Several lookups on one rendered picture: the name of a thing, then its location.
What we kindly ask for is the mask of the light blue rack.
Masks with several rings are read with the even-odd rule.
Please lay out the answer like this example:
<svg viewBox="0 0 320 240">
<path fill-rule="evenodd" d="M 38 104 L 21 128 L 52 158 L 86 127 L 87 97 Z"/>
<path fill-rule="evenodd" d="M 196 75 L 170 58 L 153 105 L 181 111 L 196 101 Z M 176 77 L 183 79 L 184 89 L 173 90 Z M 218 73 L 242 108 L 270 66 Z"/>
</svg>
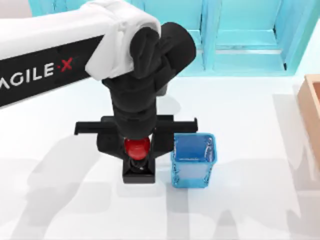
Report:
<svg viewBox="0 0 320 240">
<path fill-rule="evenodd" d="M 320 16 L 320 0 L 125 0 L 191 34 L 181 76 L 292 76 Z"/>
</svg>

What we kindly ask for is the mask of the salmon shallow box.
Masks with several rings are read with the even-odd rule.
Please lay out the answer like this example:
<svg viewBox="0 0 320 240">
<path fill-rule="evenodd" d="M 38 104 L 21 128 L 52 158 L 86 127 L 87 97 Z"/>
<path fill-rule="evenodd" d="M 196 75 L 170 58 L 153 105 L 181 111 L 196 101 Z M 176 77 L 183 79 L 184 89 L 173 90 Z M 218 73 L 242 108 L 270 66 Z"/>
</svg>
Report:
<svg viewBox="0 0 320 240">
<path fill-rule="evenodd" d="M 320 74 L 306 74 L 297 93 L 315 165 L 320 171 Z"/>
</svg>

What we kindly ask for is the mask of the blue square cup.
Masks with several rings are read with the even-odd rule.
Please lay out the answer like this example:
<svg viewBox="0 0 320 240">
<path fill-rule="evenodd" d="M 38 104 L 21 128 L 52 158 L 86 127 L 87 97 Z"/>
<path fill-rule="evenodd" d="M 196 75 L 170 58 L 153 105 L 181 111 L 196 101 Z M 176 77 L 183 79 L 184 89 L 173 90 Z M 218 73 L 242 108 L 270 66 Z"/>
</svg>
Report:
<svg viewBox="0 0 320 240">
<path fill-rule="evenodd" d="M 209 185 L 217 162 L 216 138 L 211 133 L 176 133 L 171 160 L 174 188 L 202 189 Z"/>
</svg>

